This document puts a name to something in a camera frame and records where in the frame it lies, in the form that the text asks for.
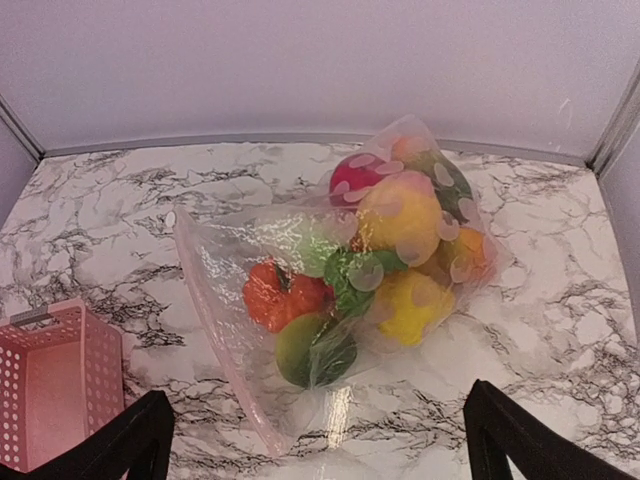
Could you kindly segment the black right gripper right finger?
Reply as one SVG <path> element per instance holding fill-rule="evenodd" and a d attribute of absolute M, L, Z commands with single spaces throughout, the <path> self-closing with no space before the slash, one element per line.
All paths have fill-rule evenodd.
<path fill-rule="evenodd" d="M 488 381 L 474 382 L 463 414 L 474 479 L 511 479 L 511 465 L 527 479 L 631 477 L 553 432 Z"/>

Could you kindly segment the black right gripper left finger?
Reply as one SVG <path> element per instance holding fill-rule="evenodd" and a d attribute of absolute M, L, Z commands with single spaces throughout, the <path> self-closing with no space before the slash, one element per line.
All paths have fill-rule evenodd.
<path fill-rule="evenodd" d="M 165 479 L 175 418 L 166 394 L 152 390 L 30 479 Z"/>

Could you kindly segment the clear zip top bag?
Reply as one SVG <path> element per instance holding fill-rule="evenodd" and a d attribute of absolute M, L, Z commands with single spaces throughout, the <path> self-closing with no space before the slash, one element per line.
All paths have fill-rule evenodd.
<path fill-rule="evenodd" d="M 508 258 L 476 189 L 413 115 L 298 198 L 205 221 L 179 207 L 173 219 L 207 340 L 274 456 L 327 394 L 421 345 Z"/>

